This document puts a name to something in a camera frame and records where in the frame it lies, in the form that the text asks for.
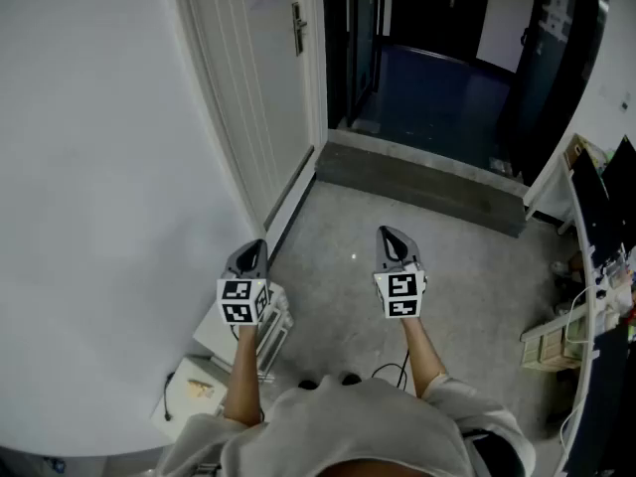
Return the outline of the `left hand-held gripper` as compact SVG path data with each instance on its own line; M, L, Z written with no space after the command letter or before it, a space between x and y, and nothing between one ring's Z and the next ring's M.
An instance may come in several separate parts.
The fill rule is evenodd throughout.
M258 238L233 252L217 281L217 299L226 325L257 325L269 304L268 247Z

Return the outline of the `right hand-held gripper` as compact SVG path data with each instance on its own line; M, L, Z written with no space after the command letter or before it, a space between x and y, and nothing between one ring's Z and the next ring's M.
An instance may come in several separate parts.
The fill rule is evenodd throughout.
M380 226L376 232L376 266L376 272L381 273L374 274L374 282L385 317L419 317L427 276L416 242L402 231Z

